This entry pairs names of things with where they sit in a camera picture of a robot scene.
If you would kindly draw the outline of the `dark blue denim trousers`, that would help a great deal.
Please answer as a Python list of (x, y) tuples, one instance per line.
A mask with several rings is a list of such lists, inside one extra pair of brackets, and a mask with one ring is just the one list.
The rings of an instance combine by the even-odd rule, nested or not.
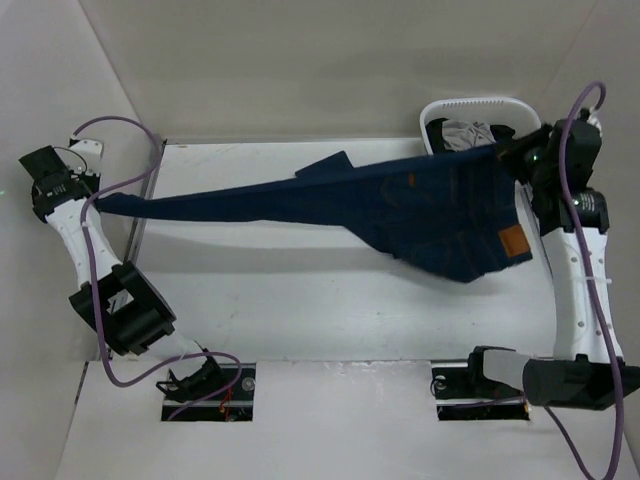
[(532, 258), (515, 181), (491, 147), (360, 167), (338, 152), (286, 180), (156, 199), (113, 193), (95, 205), (153, 220), (343, 227), (378, 252), (461, 283)]

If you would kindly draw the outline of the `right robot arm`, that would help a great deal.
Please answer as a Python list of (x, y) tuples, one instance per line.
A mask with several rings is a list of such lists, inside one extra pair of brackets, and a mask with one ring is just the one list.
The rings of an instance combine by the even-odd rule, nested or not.
[(549, 359), (476, 347), (463, 373), (471, 393), (487, 395), (503, 384), (536, 406), (602, 411), (616, 402), (614, 366), (623, 395), (638, 389), (639, 369), (626, 365), (609, 309), (607, 202), (588, 185), (601, 146), (600, 131), (588, 121), (559, 120), (497, 148), (507, 171), (531, 192), (553, 283), (556, 335)]

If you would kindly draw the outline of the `black garment in basket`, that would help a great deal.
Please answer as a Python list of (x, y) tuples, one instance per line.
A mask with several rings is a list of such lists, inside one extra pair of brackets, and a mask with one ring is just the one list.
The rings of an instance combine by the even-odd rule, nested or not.
[[(445, 118), (438, 118), (430, 121), (426, 125), (426, 134), (429, 144), (434, 153), (453, 152), (445, 149), (442, 139), (441, 127)], [(515, 136), (515, 130), (506, 125), (489, 124), (491, 132), (496, 140), (495, 143), (511, 140)]]

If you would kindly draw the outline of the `grey garment in basket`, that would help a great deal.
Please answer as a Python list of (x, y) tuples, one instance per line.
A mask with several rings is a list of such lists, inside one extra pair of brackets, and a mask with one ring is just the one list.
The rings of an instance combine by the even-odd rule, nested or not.
[(446, 150), (459, 152), (496, 142), (489, 124), (444, 120), (441, 127), (443, 144)]

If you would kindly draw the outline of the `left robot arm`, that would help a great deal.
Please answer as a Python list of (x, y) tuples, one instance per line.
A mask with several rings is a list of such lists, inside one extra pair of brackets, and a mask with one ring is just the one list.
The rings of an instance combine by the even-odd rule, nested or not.
[(35, 215), (59, 234), (74, 264), (78, 290), (69, 298), (72, 308), (108, 353), (143, 355), (162, 347), (187, 363), (186, 372), (170, 372), (157, 384), (169, 400), (216, 397), (228, 383), (223, 369), (198, 343), (177, 333), (167, 302), (132, 262), (117, 258), (98, 210), (88, 201), (100, 186), (95, 168), (102, 152), (74, 145), (66, 151), (78, 160), (71, 164), (62, 152), (45, 146), (19, 162), (33, 181)]

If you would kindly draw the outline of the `white plastic laundry basket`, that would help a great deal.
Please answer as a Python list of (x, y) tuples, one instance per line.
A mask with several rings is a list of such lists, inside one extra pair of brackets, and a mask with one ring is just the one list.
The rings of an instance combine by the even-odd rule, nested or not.
[(433, 148), (426, 126), (432, 120), (440, 118), (505, 125), (515, 131), (516, 138), (541, 126), (538, 114), (530, 105), (511, 97), (489, 96), (434, 101), (426, 105), (419, 115), (420, 132), (428, 155), (433, 154)]

